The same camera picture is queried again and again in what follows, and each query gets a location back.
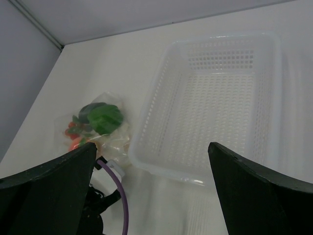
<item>white cable connector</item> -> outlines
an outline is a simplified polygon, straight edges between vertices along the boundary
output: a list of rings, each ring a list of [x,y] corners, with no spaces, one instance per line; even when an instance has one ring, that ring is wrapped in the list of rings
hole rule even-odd
[[[116,164],[113,160],[110,160],[106,164],[113,173],[118,177],[119,181],[122,182],[122,177],[124,177],[125,172],[122,168]],[[97,170],[93,169],[90,184],[97,190],[104,193],[105,196],[112,194],[117,190],[116,184],[112,177],[103,169]]]

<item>green vegetable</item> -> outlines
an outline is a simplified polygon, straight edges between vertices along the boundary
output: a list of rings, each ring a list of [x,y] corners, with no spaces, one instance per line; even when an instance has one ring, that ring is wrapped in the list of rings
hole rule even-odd
[[[80,121],[77,116],[73,115],[72,120],[75,124],[80,124]]]
[[[89,105],[86,105],[85,107],[83,107],[81,109],[81,111],[79,111],[79,114],[78,114],[78,119],[79,119],[79,122],[80,123],[83,123],[83,124],[88,124],[89,123],[89,120],[87,118],[88,114],[95,108],[98,108],[100,106],[104,106],[106,105],[106,103],[104,102],[99,102],[99,103],[91,103]]]
[[[103,105],[93,109],[87,116],[90,126],[100,135],[109,135],[123,122],[123,115],[115,105]]]
[[[90,133],[84,133],[83,134],[86,138],[89,138],[89,137],[92,137],[93,136],[93,134],[90,134]]]
[[[79,142],[79,147],[83,146],[85,143],[87,143],[87,139],[86,138],[82,138],[82,140]]]
[[[86,132],[91,132],[92,131],[92,127],[90,125],[84,125],[83,126],[84,131]]]
[[[69,134],[80,134],[80,133],[82,133],[82,129],[80,128],[80,127],[78,127],[78,126],[73,126],[73,127],[71,127],[71,128],[69,128],[68,129],[68,133]]]

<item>plastic bag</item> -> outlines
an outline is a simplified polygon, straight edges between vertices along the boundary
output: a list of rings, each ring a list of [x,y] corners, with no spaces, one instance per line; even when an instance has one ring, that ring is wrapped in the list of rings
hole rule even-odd
[[[87,142],[97,146],[97,158],[103,156],[127,167],[130,126],[122,99],[103,93],[80,110],[59,117],[54,122],[54,142],[61,156]]]

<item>white plastic basket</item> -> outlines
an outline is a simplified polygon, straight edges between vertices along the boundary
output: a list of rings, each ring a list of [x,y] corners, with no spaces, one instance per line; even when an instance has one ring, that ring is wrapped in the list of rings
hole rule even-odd
[[[141,110],[129,156],[149,172],[213,183],[207,149],[219,142],[277,168],[281,49],[270,32],[171,44]]]

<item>white wall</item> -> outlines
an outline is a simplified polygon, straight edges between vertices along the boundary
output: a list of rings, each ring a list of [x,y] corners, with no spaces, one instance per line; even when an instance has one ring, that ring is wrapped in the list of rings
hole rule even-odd
[[[69,44],[289,0],[22,1],[62,43]]]
[[[18,10],[0,1],[0,160],[59,55]]]

